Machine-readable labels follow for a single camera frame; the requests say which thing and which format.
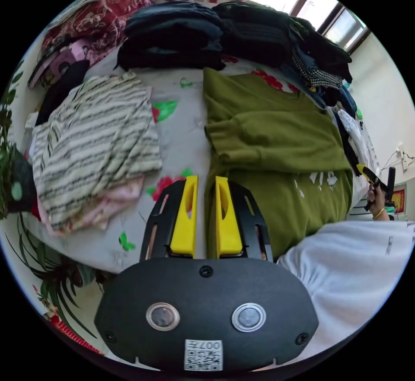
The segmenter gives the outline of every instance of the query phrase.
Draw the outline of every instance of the wrist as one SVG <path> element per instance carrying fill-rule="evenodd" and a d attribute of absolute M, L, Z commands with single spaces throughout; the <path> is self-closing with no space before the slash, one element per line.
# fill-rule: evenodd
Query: wrist
<path fill-rule="evenodd" d="M 378 210 L 377 213 L 373 214 L 373 220 L 374 221 L 389 221 L 389 215 L 386 211 L 386 208 L 382 208 Z"/>
<path fill-rule="evenodd" d="M 373 217 L 376 217 L 382 211 L 383 208 L 384 208 L 383 206 L 377 206 L 373 204 L 370 207 L 370 213 L 372 214 Z"/>

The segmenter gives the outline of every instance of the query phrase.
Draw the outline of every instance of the hand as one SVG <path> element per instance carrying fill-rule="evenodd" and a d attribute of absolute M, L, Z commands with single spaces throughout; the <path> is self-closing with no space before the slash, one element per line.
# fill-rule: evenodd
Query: hand
<path fill-rule="evenodd" d="M 376 188 L 371 185 L 369 187 L 369 192 L 367 193 L 367 200 L 373 201 L 373 204 L 370 206 L 369 210 L 372 213 L 373 217 L 377 216 L 383 208 L 385 208 L 385 195 L 380 189 L 380 185 Z M 386 210 L 383 210 L 382 214 L 377 218 L 379 220 L 389 219 Z"/>

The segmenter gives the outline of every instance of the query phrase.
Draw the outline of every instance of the red floral blanket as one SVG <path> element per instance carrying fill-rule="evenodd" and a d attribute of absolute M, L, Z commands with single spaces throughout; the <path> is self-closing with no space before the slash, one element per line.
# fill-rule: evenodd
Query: red floral blanket
<path fill-rule="evenodd" d="M 42 52 L 58 45 L 65 37 L 92 37 L 87 54 L 90 65 L 98 63 L 113 51 L 124 37 L 127 19 L 153 0 L 99 0 L 76 11 L 65 23 L 51 28 L 43 40 Z"/>

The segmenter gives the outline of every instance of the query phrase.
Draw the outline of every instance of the pink clothing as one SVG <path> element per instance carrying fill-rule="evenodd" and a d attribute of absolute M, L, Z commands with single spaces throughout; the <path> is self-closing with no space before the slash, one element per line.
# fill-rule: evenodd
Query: pink clothing
<path fill-rule="evenodd" d="M 134 204 L 141 193 L 144 176 L 127 181 L 125 184 L 106 191 L 101 197 L 85 207 L 58 232 L 52 229 L 48 214 L 38 199 L 39 216 L 51 236 L 64 236 L 75 230 L 95 225 L 101 230 L 107 228 L 109 219 L 116 213 Z"/>

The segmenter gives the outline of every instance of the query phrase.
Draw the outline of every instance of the white sleeve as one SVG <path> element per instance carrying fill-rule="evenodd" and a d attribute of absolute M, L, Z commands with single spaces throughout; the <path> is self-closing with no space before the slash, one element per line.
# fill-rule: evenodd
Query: white sleeve
<path fill-rule="evenodd" d="M 350 135 L 350 138 L 353 140 L 356 146 L 359 162 L 361 164 L 367 165 L 369 162 L 369 150 L 367 149 L 366 143 L 363 140 L 357 121 L 343 109 L 340 109 L 337 112 L 337 115 L 340 118 L 344 128 L 346 129 L 346 132 Z"/>
<path fill-rule="evenodd" d="M 337 344 L 378 312 L 404 271 L 414 233 L 414 222 L 327 224 L 278 259 L 307 288 L 319 319 L 307 347 L 287 364 Z"/>

